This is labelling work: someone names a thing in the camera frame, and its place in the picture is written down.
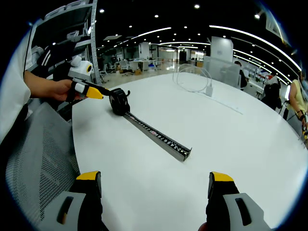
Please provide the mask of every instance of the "person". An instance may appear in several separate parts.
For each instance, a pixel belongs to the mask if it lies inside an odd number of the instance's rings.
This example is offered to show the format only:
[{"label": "person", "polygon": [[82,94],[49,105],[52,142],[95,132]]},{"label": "person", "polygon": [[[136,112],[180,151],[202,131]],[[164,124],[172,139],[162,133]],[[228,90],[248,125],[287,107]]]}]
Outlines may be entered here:
[{"label": "person", "polygon": [[[239,61],[235,61],[234,63],[242,67],[242,64]],[[240,70],[240,75],[241,75],[241,90],[244,90],[244,87],[247,86],[248,79],[245,77],[242,69]]]},{"label": "person", "polygon": [[278,81],[277,76],[274,76],[271,79],[268,78],[265,80],[264,84],[265,96],[261,101],[273,110],[276,110],[276,107],[281,108],[282,104],[281,99],[279,98],[281,84]]},{"label": "person", "polygon": [[300,74],[300,78],[293,80],[289,93],[289,101],[292,109],[297,115],[298,119],[301,119],[303,127],[308,127],[303,115],[308,111],[307,94],[308,83],[305,79],[306,72],[303,70]]},{"label": "person", "polygon": [[28,33],[14,51],[0,87],[0,144],[21,112],[26,112],[29,98],[65,101],[71,88],[69,79],[55,82],[27,71],[32,66],[31,44],[34,32]]}]

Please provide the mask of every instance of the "curved light strip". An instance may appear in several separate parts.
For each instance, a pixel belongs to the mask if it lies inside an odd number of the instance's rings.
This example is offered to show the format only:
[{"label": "curved light strip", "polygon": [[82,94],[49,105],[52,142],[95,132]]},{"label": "curved light strip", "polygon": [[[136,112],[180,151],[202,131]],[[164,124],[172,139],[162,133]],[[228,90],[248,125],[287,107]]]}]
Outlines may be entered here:
[{"label": "curved light strip", "polygon": [[185,46],[178,46],[178,48],[192,48],[192,49],[198,49],[197,47],[185,47]]},{"label": "curved light strip", "polygon": [[233,49],[233,50],[236,51],[236,52],[239,52],[239,53],[248,55],[248,56],[250,56],[250,57],[252,57],[252,58],[254,58],[254,59],[259,60],[260,62],[266,64],[267,66],[271,67],[272,69],[274,69],[275,71],[277,71],[278,73],[280,73],[280,74],[281,74],[283,77],[285,77],[290,83],[292,83],[292,81],[291,81],[287,76],[285,76],[282,72],[280,72],[279,70],[277,70],[275,67],[269,65],[267,62],[264,62],[263,60],[258,59],[258,58],[254,57],[254,56],[252,56],[252,55],[250,55],[250,54],[247,54],[247,53],[245,53],[245,52],[242,52],[242,51],[239,51],[239,50],[236,50],[236,49]]},{"label": "curved light strip", "polygon": [[278,77],[278,76],[277,76],[277,78],[280,79],[280,81],[281,81],[282,83],[284,83],[285,85],[288,86],[288,84],[287,84],[286,82],[284,82],[282,78],[280,78],[280,77]]},{"label": "curved light strip", "polygon": [[241,57],[241,56],[238,56],[238,55],[235,55],[235,54],[234,54],[233,56],[234,56],[234,57],[237,57],[237,58],[240,58],[240,59],[244,59],[244,60],[246,60],[246,61],[248,61],[248,62],[251,62],[252,64],[258,66],[259,68],[262,68],[262,69],[264,69],[264,70],[267,70],[269,73],[271,73],[270,70],[266,69],[265,67],[262,67],[261,65],[255,63],[255,62],[253,62],[253,61],[251,61],[251,60],[245,59],[245,58],[243,58],[243,57]]},{"label": "curved light strip", "polygon": [[145,32],[145,33],[143,33],[141,35],[138,35],[136,37],[133,37],[131,39],[135,39],[135,38],[141,37],[143,35],[148,35],[148,34],[151,34],[151,33],[155,33],[155,32],[162,31],[162,30],[169,30],[169,29],[171,29],[171,27],[166,27],[166,28],[162,28],[162,29],[158,29],[158,30],[152,30],[152,31],[149,31],[149,32]]},{"label": "curved light strip", "polygon": [[210,43],[203,43],[203,42],[163,42],[163,43],[160,43],[159,45],[177,44],[177,43],[191,43],[191,44],[211,45]]},{"label": "curved light strip", "polygon": [[[248,41],[246,41],[246,40],[244,40],[244,39],[240,39],[240,38],[236,38],[236,37],[231,37],[231,38],[237,39],[237,40],[240,40],[240,41],[243,41],[243,42],[247,42],[247,43],[249,43],[249,44],[252,44],[252,42],[248,42]],[[262,50],[264,50],[264,51],[270,53],[271,55],[273,55],[273,56],[275,56],[277,59],[279,59],[278,56],[274,55],[273,53],[271,53],[270,51],[264,49],[263,47],[260,47],[260,46],[258,46],[258,45],[255,45],[255,46],[261,48]],[[296,72],[295,70],[293,70],[287,63],[285,63],[283,60],[282,60],[282,63],[284,63],[287,67],[289,67],[289,68],[291,69],[291,71],[293,71],[294,74],[296,74],[296,75],[299,77],[299,75],[297,74],[297,72]]]},{"label": "curved light strip", "polygon": [[245,35],[248,35],[248,36],[251,36],[255,39],[258,39],[266,44],[268,44],[269,46],[271,46],[272,48],[276,49],[277,51],[279,51],[281,54],[283,54],[288,60],[290,60],[300,71],[302,71],[302,69],[300,68],[300,66],[293,60],[291,59],[286,53],[284,53],[282,50],[280,50],[278,47],[276,47],[275,45],[271,44],[270,42],[267,42],[266,40],[256,36],[256,35],[253,35],[253,34],[250,34],[250,33],[247,33],[245,31],[242,31],[242,30],[237,30],[237,29],[233,29],[233,28],[229,28],[229,27],[224,27],[224,26],[213,26],[213,25],[210,25],[211,28],[217,28],[217,29],[225,29],[225,30],[231,30],[231,31],[235,31],[235,32],[239,32],[239,33],[242,33],[242,34],[245,34]]}]

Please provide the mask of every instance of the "office chair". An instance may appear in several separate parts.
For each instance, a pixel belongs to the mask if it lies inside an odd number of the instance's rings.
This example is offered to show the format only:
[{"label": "office chair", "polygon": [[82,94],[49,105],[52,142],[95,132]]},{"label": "office chair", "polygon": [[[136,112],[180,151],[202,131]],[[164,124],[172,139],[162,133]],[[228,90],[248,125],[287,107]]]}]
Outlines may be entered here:
[{"label": "office chair", "polygon": [[12,140],[5,179],[16,204],[37,227],[45,218],[46,206],[69,191],[80,175],[72,124],[45,102],[18,131],[21,134]]},{"label": "office chair", "polygon": [[99,73],[100,73],[100,78],[101,78],[102,81],[104,80],[103,77],[104,77],[105,75],[107,75],[106,69],[107,69],[107,64],[104,64],[103,70],[102,70],[102,71],[99,71]]},{"label": "office chair", "polygon": [[109,72],[114,73],[115,72],[115,66],[112,65],[111,63],[108,63],[109,65]]},{"label": "office chair", "polygon": [[161,58],[161,57],[157,57],[157,58],[156,58],[156,62],[155,62],[155,66],[156,66],[156,67],[157,67],[157,66],[160,66],[162,63],[163,63],[163,62],[162,62],[162,58]]},{"label": "office chair", "polygon": [[133,74],[131,72],[128,72],[128,70],[130,70],[130,66],[129,66],[129,63],[128,61],[125,59],[125,60],[122,60],[120,61],[120,66],[121,66],[121,70],[126,70],[126,72],[124,72],[122,75],[128,75],[128,74]]}]

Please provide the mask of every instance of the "tape measure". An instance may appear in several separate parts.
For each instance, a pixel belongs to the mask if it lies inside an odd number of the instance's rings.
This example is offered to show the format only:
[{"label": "tape measure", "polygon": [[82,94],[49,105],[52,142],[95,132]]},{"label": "tape measure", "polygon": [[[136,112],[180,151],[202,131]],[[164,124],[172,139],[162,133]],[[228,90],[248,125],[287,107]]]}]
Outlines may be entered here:
[{"label": "tape measure", "polygon": [[175,140],[166,136],[162,132],[154,129],[150,125],[139,120],[130,112],[130,106],[125,92],[121,88],[110,91],[109,101],[113,112],[116,115],[124,116],[136,128],[142,131],[146,136],[158,144],[161,148],[171,154],[173,157],[180,161],[184,161],[190,155],[192,149],[179,144]]}]

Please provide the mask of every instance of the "white shirt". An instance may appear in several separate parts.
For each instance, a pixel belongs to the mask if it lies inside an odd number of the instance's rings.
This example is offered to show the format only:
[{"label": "white shirt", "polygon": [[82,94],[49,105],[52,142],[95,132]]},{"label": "white shirt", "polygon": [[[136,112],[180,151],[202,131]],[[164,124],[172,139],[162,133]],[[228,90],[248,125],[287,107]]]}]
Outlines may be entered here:
[{"label": "white shirt", "polygon": [[[33,26],[26,60],[26,70],[32,66],[31,44],[36,26]],[[0,86],[0,143],[12,128],[18,114],[30,98],[30,89],[23,72],[30,31],[21,40],[11,57]]]}]

